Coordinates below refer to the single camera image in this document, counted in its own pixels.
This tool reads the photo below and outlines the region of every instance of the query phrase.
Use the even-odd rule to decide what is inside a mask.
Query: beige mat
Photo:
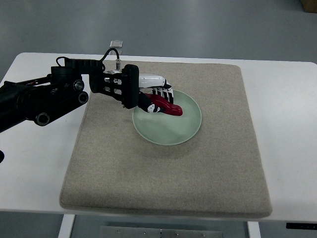
[[[133,110],[92,94],[61,206],[124,214],[268,216],[271,204],[240,68],[130,63],[193,97],[202,111],[201,128],[185,143],[156,145],[135,130]]]

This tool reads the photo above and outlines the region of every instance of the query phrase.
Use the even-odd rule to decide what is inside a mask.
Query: black cable
[[[59,60],[59,59],[67,59],[67,60],[69,60],[69,58],[67,58],[67,57],[65,57],[65,56],[57,57],[56,63],[58,64],[59,67],[61,67],[61,65],[58,63],[58,60]]]
[[[107,55],[109,55],[110,51],[114,51],[115,54],[117,55],[117,59],[120,59],[119,52],[117,51],[117,49],[116,48],[110,48],[109,50],[107,50],[107,52],[105,53],[104,57],[102,57],[100,61],[104,61],[105,58],[107,57]]]

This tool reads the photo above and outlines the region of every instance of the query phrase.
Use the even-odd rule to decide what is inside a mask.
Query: white table
[[[4,81],[46,76],[58,56],[98,60],[102,57],[22,53],[0,86]],[[239,66],[273,207],[272,214],[260,220],[317,222],[316,64],[128,56],[121,59]],[[88,77],[83,78],[85,91],[90,93]],[[65,210],[58,201],[84,110],[82,106],[45,127],[25,121],[0,133],[0,150],[5,153],[0,164],[1,211],[89,214]]]

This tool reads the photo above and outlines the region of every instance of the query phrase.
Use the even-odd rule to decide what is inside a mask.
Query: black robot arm
[[[51,67],[46,77],[19,83],[4,82],[0,88],[0,132],[24,120],[44,126],[87,103],[82,74],[89,75],[93,93],[111,96],[128,109],[137,106],[138,67],[128,64],[121,72],[104,73],[106,55],[101,60],[60,57],[65,65],[61,66],[57,58],[58,66]]]

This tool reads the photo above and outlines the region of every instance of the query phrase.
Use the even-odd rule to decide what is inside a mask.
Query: green plate
[[[176,90],[174,104],[182,108],[183,115],[146,113],[136,107],[132,119],[138,133],[159,145],[177,145],[192,138],[202,123],[202,113],[198,104],[187,94]]]

